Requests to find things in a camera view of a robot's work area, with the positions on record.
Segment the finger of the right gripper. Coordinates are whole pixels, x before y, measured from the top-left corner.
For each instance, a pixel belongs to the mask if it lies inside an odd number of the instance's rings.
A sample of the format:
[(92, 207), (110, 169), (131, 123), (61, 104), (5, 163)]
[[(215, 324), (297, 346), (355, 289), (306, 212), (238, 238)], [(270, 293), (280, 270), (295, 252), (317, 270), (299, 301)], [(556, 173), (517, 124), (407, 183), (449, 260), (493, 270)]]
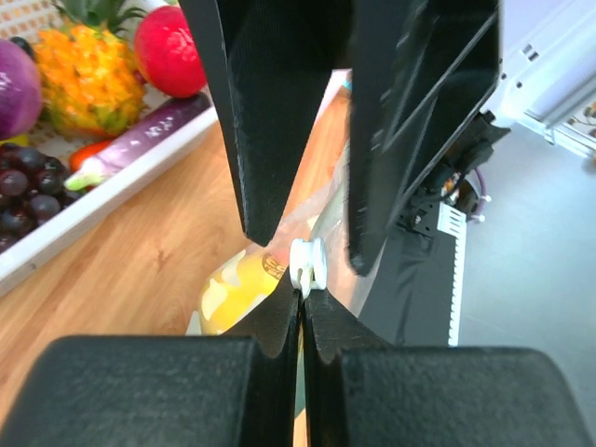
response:
[(349, 1), (183, 1), (221, 124), (245, 236), (277, 231), (332, 70)]
[(353, 6), (349, 262), (368, 274), (420, 183), (494, 92), (496, 1)]

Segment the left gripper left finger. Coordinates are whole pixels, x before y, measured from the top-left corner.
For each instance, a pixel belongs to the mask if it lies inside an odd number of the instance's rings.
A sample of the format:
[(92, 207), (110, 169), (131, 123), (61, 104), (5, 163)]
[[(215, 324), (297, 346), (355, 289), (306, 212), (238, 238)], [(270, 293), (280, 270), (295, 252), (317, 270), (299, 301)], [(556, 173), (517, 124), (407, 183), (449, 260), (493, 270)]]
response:
[(217, 336), (68, 336), (38, 357), (5, 446), (289, 446), (299, 295), (288, 278)]

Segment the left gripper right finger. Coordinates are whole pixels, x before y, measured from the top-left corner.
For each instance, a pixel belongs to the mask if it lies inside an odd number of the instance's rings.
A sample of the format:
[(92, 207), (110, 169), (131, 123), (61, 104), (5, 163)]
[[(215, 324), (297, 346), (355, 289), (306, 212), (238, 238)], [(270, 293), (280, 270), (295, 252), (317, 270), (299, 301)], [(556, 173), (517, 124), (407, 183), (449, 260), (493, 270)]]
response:
[(510, 347), (396, 347), (325, 291), (301, 304), (312, 446), (590, 446), (555, 363)]

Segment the polka dot zip bag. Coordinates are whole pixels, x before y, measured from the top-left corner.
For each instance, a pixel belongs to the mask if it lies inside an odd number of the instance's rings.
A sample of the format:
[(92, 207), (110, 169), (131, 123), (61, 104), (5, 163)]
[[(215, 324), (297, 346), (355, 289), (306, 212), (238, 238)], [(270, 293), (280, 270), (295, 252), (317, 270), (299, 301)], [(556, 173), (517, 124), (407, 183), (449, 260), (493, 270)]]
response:
[[(348, 149), (345, 145), (341, 153), (332, 153), (331, 178), (281, 220), (266, 247), (251, 244), (246, 249), (288, 250), (289, 261), (283, 276), (290, 275), (292, 291), (301, 291), (306, 296), (316, 291), (332, 291), (345, 307), (358, 313), (366, 293), (357, 295), (357, 286), (367, 291), (374, 275), (357, 278), (347, 264)], [(207, 335), (201, 332), (197, 307), (191, 314), (186, 333)]]

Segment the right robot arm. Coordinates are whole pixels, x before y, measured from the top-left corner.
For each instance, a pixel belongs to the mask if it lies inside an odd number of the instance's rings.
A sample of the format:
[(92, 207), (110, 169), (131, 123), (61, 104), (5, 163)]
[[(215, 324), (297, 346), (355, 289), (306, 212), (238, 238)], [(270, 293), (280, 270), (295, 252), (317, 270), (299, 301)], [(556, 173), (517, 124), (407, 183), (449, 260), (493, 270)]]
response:
[(332, 73), (351, 73), (348, 259), (370, 272), (415, 191), (483, 118), (576, 88), (591, 1), (184, 1), (243, 231), (267, 244)]

